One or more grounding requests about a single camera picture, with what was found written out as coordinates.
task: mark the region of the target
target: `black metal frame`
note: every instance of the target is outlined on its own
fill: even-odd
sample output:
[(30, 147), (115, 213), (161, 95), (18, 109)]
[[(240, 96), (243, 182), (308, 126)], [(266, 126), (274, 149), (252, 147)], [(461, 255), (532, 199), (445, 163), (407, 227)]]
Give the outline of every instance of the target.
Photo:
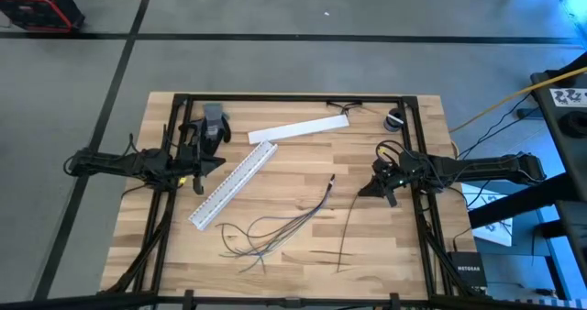
[[(176, 129), (176, 120), (180, 109), (184, 107), (183, 123), (191, 119), (194, 102), (201, 101), (295, 101), (295, 102), (377, 102), (396, 104), (406, 116), (406, 106), (412, 110), (414, 117), (415, 137), (418, 151), (426, 153), (426, 142), (424, 139), (424, 130), (418, 100), (416, 96), (356, 96), (356, 95), (266, 95), (266, 94), (176, 94), (172, 101), (172, 111), (168, 121), (167, 135), (163, 137), (161, 148), (168, 153), (171, 150), (169, 141), (166, 138), (173, 138), (173, 132)], [(410, 131), (407, 120), (402, 127), (402, 137), (406, 149), (412, 149), (410, 140)], [(187, 138), (187, 131), (180, 132), (180, 142)], [(399, 309), (400, 306), (428, 307), (428, 308), (445, 308), (445, 309), (494, 309), (494, 308), (536, 308), (536, 309), (554, 309), (555, 307), (538, 305), (538, 304), (519, 304), (515, 302), (494, 301), (486, 297), (470, 297), (453, 295), (453, 283), (459, 291), (467, 291), (466, 284), (460, 279), (457, 271), (454, 269), (444, 247), (442, 228), (440, 225), (439, 214), (437, 210), (436, 197), (432, 193), (427, 195), (430, 227), (424, 216), (421, 204), (422, 194), (417, 185), (412, 185), (412, 198), (415, 208), (415, 222), (418, 233), (420, 252), (422, 256), (422, 265), (426, 282), (426, 292), (428, 300), (402, 301), (397, 293), (390, 293), (388, 299), (381, 300), (363, 300), (363, 299), (303, 299), (303, 298), (257, 298), (257, 297), (199, 297), (194, 296), (193, 290), (185, 291), (184, 296), (159, 296), (161, 285), (161, 274), (165, 260), (167, 242), (169, 239), (170, 226), (172, 223), (172, 213), (175, 206), (176, 191), (170, 191), (165, 204), (164, 213), (160, 223), (156, 226), (159, 207), (161, 204), (162, 192), (154, 191), (151, 198), (150, 211), (145, 226), (142, 249), (137, 258), (133, 261), (128, 271), (123, 274), (121, 279), (112, 288), (102, 291), (97, 295), (69, 297), (60, 299), (46, 300), (36, 298), (34, 301), (0, 304), (0, 309), (125, 309), (128, 307), (138, 307), (143, 305), (157, 304), (183, 304), (183, 309), (195, 309), (199, 304), (262, 304), (262, 305), (279, 305), (287, 308), (299, 308), (307, 305), (328, 305), (328, 306), (384, 306), (390, 309)], [(143, 291), (145, 271), (147, 269), (147, 256), (159, 244), (157, 257), (154, 263), (154, 271), (150, 282), (150, 288)], [(428, 246), (434, 250), (435, 255), (439, 258), (440, 276), (444, 287), (442, 295), (436, 291), (436, 282), (431, 267), (430, 253)], [(132, 292), (127, 293), (126, 289), (134, 279)]]

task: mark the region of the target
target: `white plastic strip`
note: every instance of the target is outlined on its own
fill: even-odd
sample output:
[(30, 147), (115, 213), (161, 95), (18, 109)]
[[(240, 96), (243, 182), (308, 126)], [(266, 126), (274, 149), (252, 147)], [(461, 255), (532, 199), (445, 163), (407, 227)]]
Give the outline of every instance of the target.
[(277, 145), (272, 145), (267, 141), (261, 142), (190, 216), (189, 219), (195, 227), (204, 231), (222, 208), (265, 165), (276, 150)]
[(395, 116), (393, 116), (391, 114), (388, 114), (387, 117), (389, 117), (390, 119), (392, 119), (393, 121), (395, 121), (395, 122), (397, 122), (397, 123), (399, 123), (401, 125), (404, 123), (404, 121), (402, 121), (401, 119), (399, 119), (399, 118), (397, 118), (397, 117), (395, 117)]
[(347, 116), (325, 117), (313, 121), (294, 123), (283, 127), (271, 127), (264, 130), (252, 131), (249, 133), (249, 144), (257, 144), (262, 141), (289, 138), (300, 135), (307, 135), (320, 131), (331, 130), (339, 127), (348, 127)]

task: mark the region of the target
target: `wire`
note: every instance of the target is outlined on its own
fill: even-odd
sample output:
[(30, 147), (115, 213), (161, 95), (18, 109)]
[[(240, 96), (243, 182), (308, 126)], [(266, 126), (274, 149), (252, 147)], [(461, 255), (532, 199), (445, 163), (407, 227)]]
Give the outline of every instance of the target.
[(544, 182), (544, 179), (543, 180), (538, 180), (538, 179), (530, 176), (527, 172), (525, 172), (525, 171), (523, 171), (521, 169), (519, 169), (517, 172), (522, 172), (522, 174), (525, 175), (525, 177), (527, 177), (527, 179), (529, 179), (530, 181), (532, 181), (534, 183), (542, 183), (542, 182)]
[(360, 102), (360, 101), (356, 101), (356, 102), (352, 102), (352, 103), (349, 103), (349, 104), (346, 104), (346, 105), (339, 105), (339, 104), (333, 103), (333, 102), (331, 102), (331, 101), (328, 100), (327, 101), (327, 106), (330, 106), (330, 105), (332, 105), (334, 107), (340, 108), (340, 114), (341, 115), (344, 114), (346, 116), (349, 116), (349, 110), (350, 109), (356, 108), (356, 107), (361, 107), (363, 105), (363, 103)]
[(580, 68), (580, 69), (578, 69), (578, 70), (576, 70), (576, 71), (567, 72), (567, 73), (565, 73), (565, 74), (562, 74), (561, 76), (557, 76), (557, 77), (551, 78), (551, 79), (549, 79), (549, 80), (546, 80), (546, 81), (544, 81), (544, 82), (540, 82), (540, 83), (537, 83), (537, 84), (534, 84), (534, 85), (528, 86), (528, 87), (526, 87), (526, 88), (524, 88), (524, 89), (522, 89), (522, 90), (520, 90), (520, 91), (518, 91), (518, 92), (516, 92), (516, 93), (510, 94), (510, 95), (508, 95), (506, 98), (502, 99), (502, 100), (501, 100), (499, 103), (497, 103), (497, 104), (495, 104), (495, 105), (492, 105), (492, 106), (490, 106), (489, 108), (487, 108), (487, 109), (483, 110), (482, 112), (480, 112), (478, 115), (474, 116), (473, 118), (471, 118), (471, 119), (470, 119), (470, 120), (468, 120), (467, 122), (465, 122), (465, 123), (461, 124), (461, 125), (460, 125), (460, 126), (458, 126), (458, 127), (454, 127), (453, 129), (449, 130), (449, 133), (452, 133), (452, 132), (458, 131), (458, 130), (460, 130), (460, 129), (462, 129), (462, 128), (466, 127), (467, 125), (469, 125), (469, 124), (470, 124), (470, 123), (472, 123), (473, 121), (477, 120), (479, 117), (481, 117), (481, 116), (484, 116), (485, 114), (487, 114), (487, 113), (489, 113), (489, 112), (493, 111), (495, 108), (497, 108), (497, 107), (499, 107), (499, 106), (501, 106), (501, 105), (503, 105), (503, 104), (507, 103), (508, 101), (510, 101), (510, 100), (512, 100), (512, 99), (514, 99), (514, 98), (516, 98), (516, 97), (517, 97), (517, 96), (519, 96), (520, 94), (526, 94), (526, 93), (532, 92), (532, 91), (534, 91), (534, 90), (536, 90), (536, 89), (539, 89), (539, 88), (541, 88), (541, 87), (544, 87), (544, 86), (547, 86), (547, 85), (550, 85), (550, 84), (556, 83), (556, 82), (558, 82), (558, 81), (561, 81), (561, 80), (567, 79), (567, 78), (569, 78), (569, 77), (572, 77), (572, 76), (575, 76), (575, 75), (578, 75), (578, 74), (580, 74), (580, 73), (584, 73), (584, 72), (587, 72), (587, 67)]
[[(506, 124), (505, 126), (501, 127), (499, 130), (493, 132), (491, 135), (487, 136), (486, 138), (484, 138), (482, 141), (479, 142), (479, 144), (483, 143), (485, 140), (488, 140), (489, 138), (492, 138), (493, 136), (497, 135), (498, 133), (506, 130), (507, 128), (511, 127), (512, 125), (522, 121), (523, 119), (525, 119), (528, 116), (531, 116), (532, 113), (536, 112), (539, 109), (539, 107), (534, 108), (533, 110), (531, 110), (528, 114), (518, 118), (516, 121), (510, 122), (508, 124)], [(477, 147), (479, 144), (475, 144), (473, 145), (471, 148), (468, 148), (466, 150), (473, 150), (475, 147)]]
[[(244, 257), (244, 256), (257, 257), (257, 259), (251, 265), (249, 265), (247, 268), (241, 270), (240, 272), (245, 272), (245, 271), (250, 270), (258, 262), (261, 262), (263, 272), (266, 272), (265, 271), (265, 262), (263, 260), (263, 256), (272, 254), (275, 250), (277, 250), (279, 247), (281, 247), (283, 244), (285, 244), (320, 210), (320, 208), (322, 208), (324, 206), (324, 204), (326, 203), (326, 201), (330, 195), (330, 191), (331, 191), (332, 186), (334, 184), (334, 179), (335, 179), (335, 175), (332, 175), (332, 177), (330, 178), (330, 182), (328, 183), (327, 190), (326, 190), (322, 200), (320, 201), (320, 203), (315, 208), (313, 208), (309, 212), (304, 213), (302, 215), (293, 216), (293, 217), (262, 216), (260, 218), (257, 218), (256, 220), (254, 220), (249, 225), (249, 228), (247, 229), (247, 231), (244, 231), (240, 227), (238, 227), (234, 224), (231, 224), (231, 223), (221, 223), (221, 224), (216, 225), (217, 227), (222, 227), (222, 230), (221, 230), (222, 241), (224, 243), (225, 248), (229, 252), (228, 255), (220, 254), (220, 256), (231, 257), (231, 258), (235, 258), (235, 259), (240, 258), (240, 257)], [(252, 230), (252, 228), (263, 219), (290, 219), (290, 221), (288, 223), (286, 223), (285, 225), (283, 225), (282, 227), (279, 227), (279, 228), (277, 228), (269, 233), (266, 233), (264, 235), (251, 235), (250, 231)], [(231, 248), (228, 245), (227, 240), (226, 240), (226, 236), (225, 236), (225, 227), (226, 226), (234, 227), (238, 232), (240, 232), (242, 235), (244, 235), (247, 238), (247, 241), (250, 245), (250, 249), (241, 250), (241, 249), (237, 249), (237, 248), (234, 248), (234, 249)], [(253, 238), (266, 238), (269, 236), (273, 236), (273, 237), (269, 238), (268, 240), (265, 240), (264, 242), (261, 242), (258, 245), (255, 245), (255, 243), (252, 241)]]
[(137, 190), (139, 190), (139, 189), (141, 189), (141, 188), (143, 188), (143, 187), (147, 187), (147, 186), (148, 186), (148, 184), (145, 184), (145, 183), (144, 183), (144, 184), (142, 184), (141, 186), (137, 186), (137, 187), (130, 188), (130, 189), (126, 190), (125, 192), (123, 192), (123, 193), (120, 195), (120, 198), (122, 199), (122, 198), (124, 198), (124, 197), (125, 197), (125, 195), (127, 195), (127, 194), (129, 194), (129, 193), (131, 193), (131, 192), (133, 192), (133, 191), (137, 191)]
[(489, 135), (489, 133), (490, 133), (490, 132), (492, 132), (493, 128), (494, 128), (494, 127), (497, 127), (497, 126), (499, 126), (500, 124), (502, 124), (502, 122), (504, 122), (504, 119), (505, 119), (505, 117), (506, 117), (506, 116), (509, 116), (510, 114), (512, 114), (512, 113), (515, 111), (515, 109), (516, 109), (516, 108), (517, 108), (517, 107), (518, 107), (520, 104), (522, 104), (522, 103), (523, 103), (523, 102), (524, 102), (524, 101), (525, 101), (525, 100), (526, 100), (526, 99), (527, 99), (527, 98), (528, 98), (528, 97), (529, 97), (531, 94), (532, 94), (532, 93), (530, 93), (530, 94), (527, 94), (527, 95), (526, 95), (526, 96), (525, 96), (525, 97), (524, 97), (522, 100), (520, 100), (519, 102), (517, 102), (517, 104), (515, 104), (515, 105), (514, 105), (514, 107), (512, 107), (512, 109), (510, 109), (510, 110), (509, 110), (507, 113), (503, 114), (503, 115), (502, 115), (502, 118), (500, 118), (499, 122), (497, 122), (497, 123), (495, 123), (494, 125), (492, 125), (492, 126), (491, 126), (491, 127), (488, 129), (488, 130), (487, 130), (487, 132), (485, 132), (485, 134), (484, 134), (483, 136), (481, 136), (481, 137), (479, 137), (479, 139), (477, 139), (477, 142), (475, 143), (475, 145), (473, 145), (473, 146), (469, 147), (468, 149), (464, 150), (464, 151), (463, 151), (463, 152), (462, 152), (462, 153), (461, 153), (461, 154), (460, 154), (460, 155), (457, 157), (457, 159), (458, 159), (458, 158), (460, 158), (460, 157), (461, 157), (463, 154), (464, 154), (465, 156), (464, 156), (462, 159), (463, 159), (463, 160), (467, 159), (467, 157), (469, 156), (469, 154), (471, 154), (471, 151), (472, 151), (472, 150), (474, 150), (474, 149), (475, 149), (475, 148), (476, 148), (476, 147), (477, 147), (479, 144), (481, 144), (482, 142), (484, 142), (484, 141), (485, 141), (485, 139), (484, 139), (484, 138), (485, 138), (485, 137), (487, 137), (487, 135)]
[(459, 249), (457, 249), (457, 238), (460, 237), (460, 236), (462, 236), (462, 235), (464, 235), (465, 233), (467, 233), (469, 231), (471, 231), (471, 228), (470, 227), (467, 228), (466, 230), (460, 232), (458, 235), (455, 236), (455, 238), (452, 239), (452, 248), (455, 251), (459, 251)]
[[(132, 134), (130, 134), (130, 140), (129, 140), (128, 144), (127, 144), (127, 147), (125, 148), (125, 151), (124, 151), (122, 154), (120, 154), (118, 157), (116, 157), (116, 158), (114, 158), (114, 159), (110, 160), (110, 162), (119, 161), (120, 159), (124, 158), (124, 157), (125, 157), (125, 156), (128, 154), (128, 151), (130, 150), (131, 144), (132, 144)], [(68, 163), (69, 163), (71, 160), (73, 160), (73, 157), (75, 157), (75, 154), (73, 154), (73, 155), (71, 155), (71, 157), (67, 158), (67, 159), (66, 159), (66, 160), (63, 162), (63, 166), (62, 166), (62, 168), (63, 168), (63, 172), (65, 172), (65, 174), (66, 174), (66, 175), (68, 175), (68, 176), (71, 176), (71, 177), (75, 177), (75, 176), (72, 174), (72, 172), (69, 172), (69, 171), (67, 170), (67, 164), (68, 164)]]
[(167, 140), (167, 143), (172, 145), (175, 148), (178, 148), (177, 145), (173, 144), (173, 141), (169, 138), (169, 135), (167, 134), (167, 125), (163, 125), (163, 135), (165, 136), (165, 140)]
[(483, 193), (483, 189), (485, 188), (485, 186), (487, 186), (488, 183), (489, 183), (489, 181), (485, 182), (485, 184), (481, 187), (481, 190), (479, 190), (479, 192), (477, 193), (477, 196), (475, 196), (475, 198), (473, 199), (473, 201), (471, 201), (469, 204), (467, 204), (467, 208), (469, 208), (470, 206), (472, 206), (475, 203), (475, 201), (477, 201), (477, 199), (479, 199), (481, 197), (481, 194)]
[[(481, 200), (483, 201), (484, 204), (487, 205), (487, 201), (485, 201), (485, 199), (481, 198)], [(510, 230), (508, 229), (508, 227), (512, 227), (511, 224), (506, 224), (504, 221), (499, 221), (499, 224), (504, 228), (505, 232), (507, 232), (508, 235), (510, 235), (510, 237), (512, 236), (512, 232), (510, 232)]]
[(75, 176), (73, 176), (72, 172), (68, 172), (68, 171), (67, 171), (67, 164), (68, 164), (68, 163), (69, 163), (71, 160), (73, 160), (73, 157), (74, 157), (74, 156), (75, 156), (75, 154), (71, 155), (71, 157), (67, 158), (67, 160), (65, 160), (65, 161), (63, 162), (63, 172), (65, 172), (65, 174), (66, 174), (66, 175), (68, 175), (68, 176), (71, 176), (71, 177), (75, 177)]
[(467, 201), (467, 197), (465, 196), (465, 194), (464, 194), (463, 192), (461, 192), (461, 191), (457, 190), (456, 188), (454, 188), (454, 187), (452, 187), (452, 186), (449, 186), (449, 187), (447, 187), (447, 188), (449, 188), (449, 189), (451, 189), (452, 191), (454, 191), (454, 192), (456, 192), (456, 193), (460, 194), (460, 196), (462, 196), (462, 198), (463, 198), (463, 199), (465, 199), (465, 201)]
[(338, 252), (337, 273), (340, 272), (340, 262), (342, 261), (342, 248), (345, 244), (345, 236), (347, 235), (347, 227), (349, 226), (350, 212), (352, 211), (352, 208), (355, 206), (355, 202), (357, 201), (358, 197), (359, 194), (356, 194), (354, 199), (352, 199), (352, 202), (350, 203), (349, 207), (349, 213), (347, 214), (347, 221), (345, 222), (345, 227), (342, 229), (342, 239), (340, 240), (340, 250)]

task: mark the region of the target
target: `blue light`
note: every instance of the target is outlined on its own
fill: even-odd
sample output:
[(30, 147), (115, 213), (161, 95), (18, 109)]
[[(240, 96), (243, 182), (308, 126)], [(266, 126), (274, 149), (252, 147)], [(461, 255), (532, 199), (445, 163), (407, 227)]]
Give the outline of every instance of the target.
[(578, 22), (587, 24), (587, 0), (567, 0), (566, 5)]

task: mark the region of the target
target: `yellow cable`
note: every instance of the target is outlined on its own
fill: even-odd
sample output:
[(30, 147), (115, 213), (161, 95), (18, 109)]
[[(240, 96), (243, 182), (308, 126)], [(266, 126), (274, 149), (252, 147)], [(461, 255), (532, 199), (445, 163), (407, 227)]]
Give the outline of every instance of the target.
[(580, 74), (580, 73), (584, 73), (584, 72), (587, 72), (587, 67), (580, 68), (580, 69), (578, 69), (578, 70), (576, 70), (576, 71), (573, 71), (573, 72), (567, 72), (566, 74), (562, 74), (561, 76), (557, 76), (557, 77), (555, 77), (555, 78), (551, 78), (550, 80), (547, 80), (547, 81), (544, 81), (544, 82), (541, 82), (541, 83), (538, 83), (538, 84), (534, 84), (534, 85), (532, 85), (532, 86), (528, 86), (527, 88), (525, 88), (525, 89), (523, 89), (523, 90), (520, 90), (520, 91), (516, 92), (515, 94), (508, 95), (508, 96), (507, 96), (506, 98), (504, 98), (504, 99), (503, 99), (501, 102), (499, 102), (499, 103), (497, 103), (497, 104), (495, 104), (495, 105), (492, 105), (491, 107), (489, 107), (489, 108), (485, 109), (484, 111), (480, 112), (478, 115), (476, 115), (474, 118), (470, 119), (469, 121), (467, 121), (467, 122), (465, 122), (465, 123), (461, 124), (461, 125), (460, 125), (460, 126), (458, 126), (458, 127), (454, 127), (453, 129), (449, 130), (449, 132), (450, 132), (450, 133), (452, 133), (452, 132), (455, 132), (455, 131), (457, 131), (457, 130), (459, 130), (459, 129), (463, 128), (463, 127), (466, 127), (467, 125), (469, 125), (469, 123), (473, 122), (473, 121), (474, 121), (474, 120), (476, 120), (477, 118), (479, 118), (479, 117), (481, 117), (481, 116), (484, 116), (485, 114), (487, 114), (487, 113), (489, 113), (489, 112), (493, 111), (495, 108), (497, 108), (497, 107), (499, 107), (499, 106), (501, 106), (501, 105), (503, 105), (503, 104), (507, 103), (508, 101), (510, 101), (510, 100), (512, 100), (512, 99), (514, 99), (514, 98), (516, 98), (516, 97), (517, 97), (517, 96), (519, 96), (520, 94), (527, 94), (527, 93), (529, 93), (530, 91), (534, 91), (534, 90), (536, 90), (536, 89), (538, 89), (538, 88), (541, 88), (541, 87), (543, 87), (543, 86), (546, 86), (546, 85), (550, 85), (550, 84), (556, 83), (556, 82), (558, 82), (558, 81), (560, 81), (560, 80), (564, 80), (564, 79), (566, 79), (566, 78), (569, 78), (569, 77), (572, 77), (572, 76), (575, 76), (575, 75), (578, 75), (578, 74)]

